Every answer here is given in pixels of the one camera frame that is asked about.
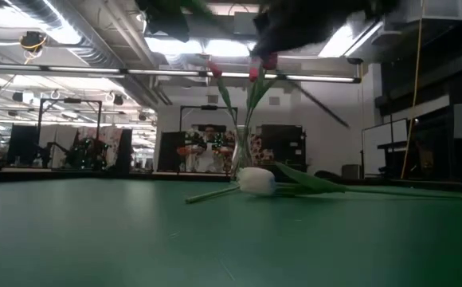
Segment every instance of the glass vase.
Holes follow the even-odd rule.
[[[237,173],[244,167],[253,165],[253,154],[250,147],[250,128],[238,126],[233,152],[233,168],[231,176],[236,178]]]

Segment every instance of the white tulip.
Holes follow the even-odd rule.
[[[271,171],[246,167],[238,172],[240,190],[252,195],[270,196],[276,191],[276,178]]]

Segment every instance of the tulip stem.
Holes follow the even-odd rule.
[[[203,195],[193,196],[191,198],[185,199],[185,203],[186,204],[191,204],[191,203],[201,202],[203,200],[207,200],[207,199],[210,199],[210,198],[215,198],[217,196],[221,196],[221,195],[231,193],[233,191],[237,191],[239,188],[240,188],[239,186],[235,186],[235,187],[230,187],[230,188],[223,189],[221,191],[214,191],[214,192],[209,192],[209,193],[206,193],[206,194],[203,194]]]

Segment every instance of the green tabletop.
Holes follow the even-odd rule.
[[[0,183],[0,286],[462,286],[462,201],[227,185]]]

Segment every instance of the table surface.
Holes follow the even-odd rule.
[[[462,286],[462,201],[228,185],[0,183],[0,286]]]

